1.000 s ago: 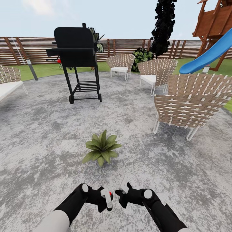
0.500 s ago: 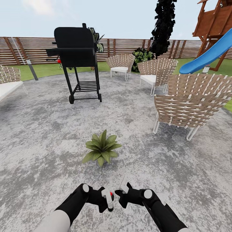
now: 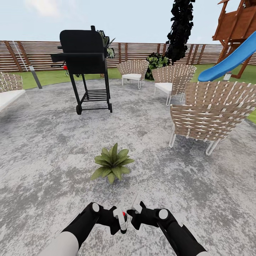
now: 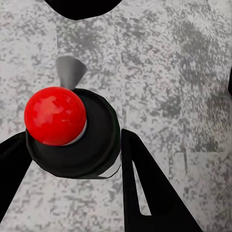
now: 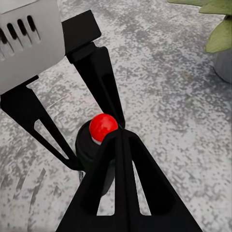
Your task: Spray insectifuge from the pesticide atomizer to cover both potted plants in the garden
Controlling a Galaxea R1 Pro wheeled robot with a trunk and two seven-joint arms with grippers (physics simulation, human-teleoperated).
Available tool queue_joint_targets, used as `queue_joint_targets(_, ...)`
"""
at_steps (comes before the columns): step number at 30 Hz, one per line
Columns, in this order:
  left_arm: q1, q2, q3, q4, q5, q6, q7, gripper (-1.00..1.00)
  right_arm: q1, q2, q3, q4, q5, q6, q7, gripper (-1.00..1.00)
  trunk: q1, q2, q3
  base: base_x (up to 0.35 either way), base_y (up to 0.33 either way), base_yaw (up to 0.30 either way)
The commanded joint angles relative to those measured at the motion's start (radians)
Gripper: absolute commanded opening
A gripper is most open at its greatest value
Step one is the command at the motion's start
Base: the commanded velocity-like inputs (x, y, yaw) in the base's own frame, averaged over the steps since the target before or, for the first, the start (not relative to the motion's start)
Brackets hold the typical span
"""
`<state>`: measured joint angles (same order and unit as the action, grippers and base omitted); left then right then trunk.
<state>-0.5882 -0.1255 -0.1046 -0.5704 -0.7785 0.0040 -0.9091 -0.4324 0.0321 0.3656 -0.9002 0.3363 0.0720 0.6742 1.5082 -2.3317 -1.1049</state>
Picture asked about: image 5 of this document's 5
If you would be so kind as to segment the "insectifuge atomizer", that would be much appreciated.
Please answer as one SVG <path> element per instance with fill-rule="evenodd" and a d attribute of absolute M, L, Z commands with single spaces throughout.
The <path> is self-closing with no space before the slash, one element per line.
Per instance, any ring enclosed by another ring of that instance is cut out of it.
<path fill-rule="evenodd" d="M 80 183 L 100 148 L 105 135 L 117 129 L 123 128 L 117 123 L 114 117 L 108 114 L 97 115 L 80 128 L 75 141 L 76 156 L 84 167 L 84 171 L 78 171 Z M 115 159 L 109 163 L 101 196 L 104 196 L 108 192 L 114 178 Z"/>

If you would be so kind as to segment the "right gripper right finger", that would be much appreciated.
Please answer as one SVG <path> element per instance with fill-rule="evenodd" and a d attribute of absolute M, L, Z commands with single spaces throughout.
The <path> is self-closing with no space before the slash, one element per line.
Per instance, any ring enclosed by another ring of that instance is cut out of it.
<path fill-rule="evenodd" d="M 129 232 L 203 232 L 140 137 L 121 131 Z M 150 216 L 140 213 L 133 161 Z"/>

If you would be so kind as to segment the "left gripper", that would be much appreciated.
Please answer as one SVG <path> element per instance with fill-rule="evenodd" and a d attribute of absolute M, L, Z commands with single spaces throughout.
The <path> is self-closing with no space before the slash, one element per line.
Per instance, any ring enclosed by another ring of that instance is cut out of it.
<path fill-rule="evenodd" d="M 97 47 L 93 42 L 102 33 L 91 9 L 63 21 L 62 28 L 65 55 L 69 62 L 74 64 L 103 113 L 114 117 L 117 123 L 125 129 L 126 123 L 108 49 L 105 46 Z M 66 166 L 75 171 L 84 171 L 84 167 L 33 90 L 26 87 L 38 78 L 36 75 L 0 95 L 0 108 Z M 38 119 L 69 159 L 61 155 L 34 129 L 35 121 Z"/>

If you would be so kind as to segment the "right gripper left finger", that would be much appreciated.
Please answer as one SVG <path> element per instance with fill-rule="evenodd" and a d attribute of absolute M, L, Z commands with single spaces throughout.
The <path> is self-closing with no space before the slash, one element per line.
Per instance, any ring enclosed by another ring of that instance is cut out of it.
<path fill-rule="evenodd" d="M 122 131 L 105 135 L 56 232 L 129 232 Z M 115 159 L 115 213 L 97 216 L 110 161 Z"/>

